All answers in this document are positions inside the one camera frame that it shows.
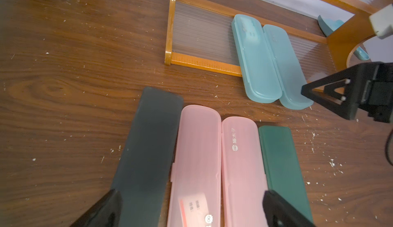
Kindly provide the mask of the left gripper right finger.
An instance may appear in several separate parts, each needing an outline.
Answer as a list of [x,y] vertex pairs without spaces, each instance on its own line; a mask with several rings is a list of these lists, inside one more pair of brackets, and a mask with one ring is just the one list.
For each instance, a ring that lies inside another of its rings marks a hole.
[[269,227],[316,227],[273,190],[265,191],[262,205]]

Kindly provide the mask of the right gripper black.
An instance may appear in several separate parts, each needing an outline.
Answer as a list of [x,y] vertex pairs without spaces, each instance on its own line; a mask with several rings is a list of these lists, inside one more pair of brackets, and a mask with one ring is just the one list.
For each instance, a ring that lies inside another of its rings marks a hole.
[[302,86],[301,94],[338,116],[362,109],[374,121],[393,122],[393,64],[361,63]]

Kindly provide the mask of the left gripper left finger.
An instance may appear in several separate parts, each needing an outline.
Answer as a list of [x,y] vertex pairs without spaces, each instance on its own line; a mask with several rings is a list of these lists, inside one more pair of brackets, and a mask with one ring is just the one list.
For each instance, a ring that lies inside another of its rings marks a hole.
[[71,227],[118,227],[122,203],[121,193],[111,189],[72,223]]

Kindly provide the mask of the pink pencil case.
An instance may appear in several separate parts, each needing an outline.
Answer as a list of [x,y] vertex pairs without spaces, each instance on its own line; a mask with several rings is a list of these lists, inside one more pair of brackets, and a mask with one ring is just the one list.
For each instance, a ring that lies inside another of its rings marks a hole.
[[222,181],[225,226],[266,227],[267,178],[258,128],[248,118],[222,121]]
[[211,108],[183,108],[172,165],[167,226],[220,226],[221,125],[219,113]]

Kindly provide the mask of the dark green pencil case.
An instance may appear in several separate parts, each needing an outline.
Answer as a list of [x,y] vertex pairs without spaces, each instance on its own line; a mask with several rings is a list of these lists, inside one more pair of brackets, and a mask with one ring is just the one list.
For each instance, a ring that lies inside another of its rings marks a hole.
[[290,128],[259,127],[269,190],[277,192],[310,222],[312,211]]

